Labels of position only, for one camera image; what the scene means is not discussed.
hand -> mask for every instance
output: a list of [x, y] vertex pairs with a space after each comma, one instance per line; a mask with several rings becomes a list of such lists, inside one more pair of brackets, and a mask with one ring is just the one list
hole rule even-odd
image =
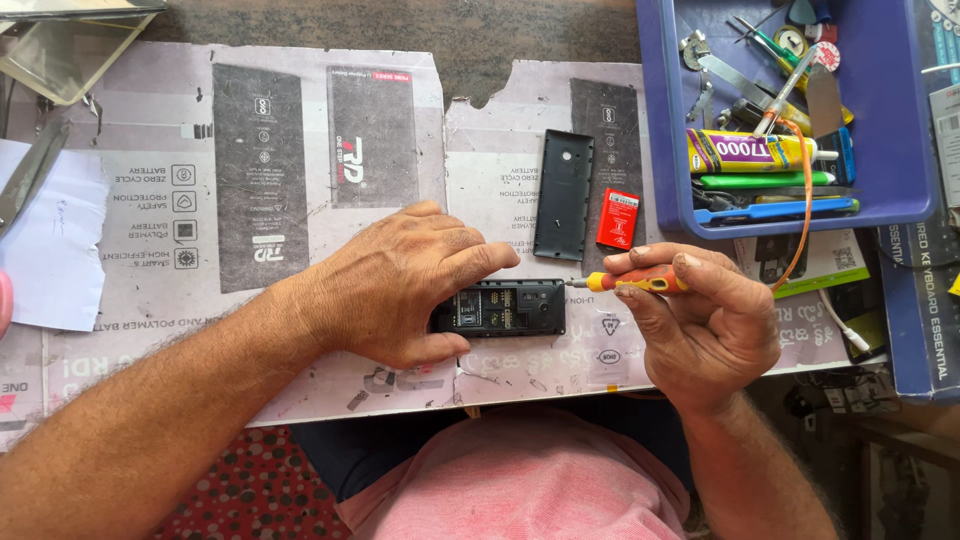
[[504, 242], [423, 201], [370, 225], [322, 262], [275, 284], [317, 356], [349, 351], [394, 368], [464, 355], [455, 333], [427, 333], [430, 312], [458, 290], [520, 263]]
[[780, 358], [774, 295], [716, 252], [674, 243], [607, 257], [612, 274], [673, 263], [692, 292], [664, 300], [632, 285], [614, 293], [647, 342], [647, 375], [681, 414], [726, 409], [733, 395]]

pink shirt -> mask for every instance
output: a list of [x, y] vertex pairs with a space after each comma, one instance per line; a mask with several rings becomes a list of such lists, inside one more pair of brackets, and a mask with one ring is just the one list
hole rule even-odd
[[337, 507], [357, 538], [418, 540], [684, 538], [688, 511], [636, 441], [546, 407], [451, 426]]

forearm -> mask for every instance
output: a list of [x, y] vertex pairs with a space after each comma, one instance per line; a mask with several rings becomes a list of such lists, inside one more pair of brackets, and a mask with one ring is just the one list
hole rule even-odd
[[272, 325], [275, 295], [91, 387], [0, 458], [0, 530], [143, 537], [313, 359], [289, 325]]
[[813, 486], [743, 394], [685, 416], [697, 493], [717, 538], [836, 538]]

barcode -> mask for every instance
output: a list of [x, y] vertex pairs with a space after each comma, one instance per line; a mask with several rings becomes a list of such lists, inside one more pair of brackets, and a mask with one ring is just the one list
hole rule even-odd
[[940, 118], [937, 120], [937, 127], [939, 128], [937, 131], [939, 131], [941, 134], [960, 130], [960, 112]]
[[846, 270], [856, 266], [856, 260], [853, 258], [853, 249], [849, 247], [833, 250], [833, 261], [837, 264], [837, 270]]
[[610, 200], [613, 201], [613, 202], [615, 202], [615, 203], [623, 203], [624, 205], [630, 205], [630, 206], [632, 206], [632, 207], [634, 207], [634, 208], [637, 208], [637, 207], [640, 206], [640, 200], [639, 200], [639, 199], [633, 199], [633, 198], [631, 198], [631, 197], [624, 197], [623, 195], [617, 195], [616, 193], [611, 193], [611, 194], [610, 194]]

scissors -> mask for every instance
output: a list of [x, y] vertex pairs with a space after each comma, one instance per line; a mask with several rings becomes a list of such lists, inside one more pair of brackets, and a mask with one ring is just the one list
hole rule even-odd
[[[57, 116], [40, 132], [34, 145], [16, 166], [7, 186], [0, 191], [0, 240], [11, 229], [23, 209], [36, 197], [53, 169], [68, 135], [70, 124], [63, 116]], [[12, 318], [13, 284], [10, 276], [0, 269], [0, 339], [7, 333]]]

